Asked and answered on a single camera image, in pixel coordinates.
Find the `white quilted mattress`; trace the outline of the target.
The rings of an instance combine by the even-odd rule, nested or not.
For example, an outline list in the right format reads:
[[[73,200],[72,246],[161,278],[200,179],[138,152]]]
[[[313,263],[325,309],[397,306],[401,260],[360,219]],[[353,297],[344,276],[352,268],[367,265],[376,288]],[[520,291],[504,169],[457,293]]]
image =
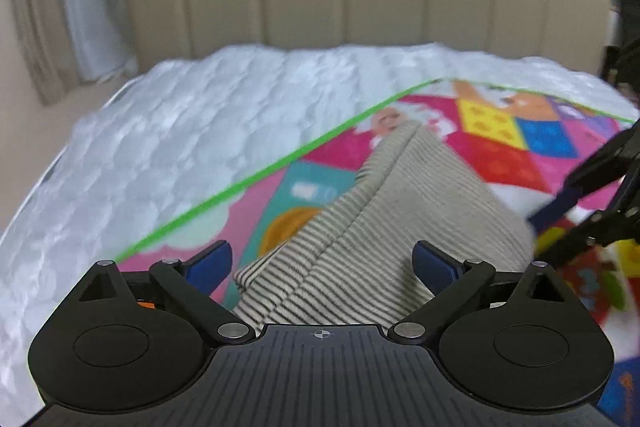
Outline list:
[[[84,118],[70,142],[1,241],[1,421],[19,426],[42,407],[27,352],[42,325],[87,270],[101,259],[124,271],[164,258],[186,259],[226,241],[228,277],[211,295],[234,308],[221,289],[233,286],[242,261],[219,232],[224,211],[203,218],[180,249],[145,265],[138,246],[231,185],[290,156],[378,104],[425,83],[460,86],[476,106],[471,128],[514,147],[510,124],[489,124],[478,109],[537,120],[539,100],[583,107],[616,122],[561,171],[574,167],[638,118],[638,110],[601,79],[538,57],[505,60],[440,46],[340,46],[280,51],[229,46],[201,61],[167,61],[132,80]]]

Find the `colourful cartoon play mat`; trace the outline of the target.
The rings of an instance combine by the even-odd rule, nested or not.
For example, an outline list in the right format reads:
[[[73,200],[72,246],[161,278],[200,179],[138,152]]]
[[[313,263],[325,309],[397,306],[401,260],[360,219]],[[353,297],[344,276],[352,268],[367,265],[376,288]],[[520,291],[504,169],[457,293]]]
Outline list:
[[[258,329],[178,395],[110,426],[634,426],[639,251],[593,249],[516,289],[529,207],[616,129],[539,100],[480,106],[431,82],[231,185],[138,246],[145,265],[224,211],[242,269],[221,291]]]

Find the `beige striped knit garment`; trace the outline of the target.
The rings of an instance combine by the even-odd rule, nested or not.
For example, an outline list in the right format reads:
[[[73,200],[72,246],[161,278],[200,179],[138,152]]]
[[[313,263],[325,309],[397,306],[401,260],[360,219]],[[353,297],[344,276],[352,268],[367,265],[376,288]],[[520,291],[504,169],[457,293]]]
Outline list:
[[[449,146],[417,122],[375,147],[354,185],[290,239],[235,275],[234,313],[270,324],[388,329],[433,295],[414,275],[414,245],[459,261],[523,270],[533,233]]]

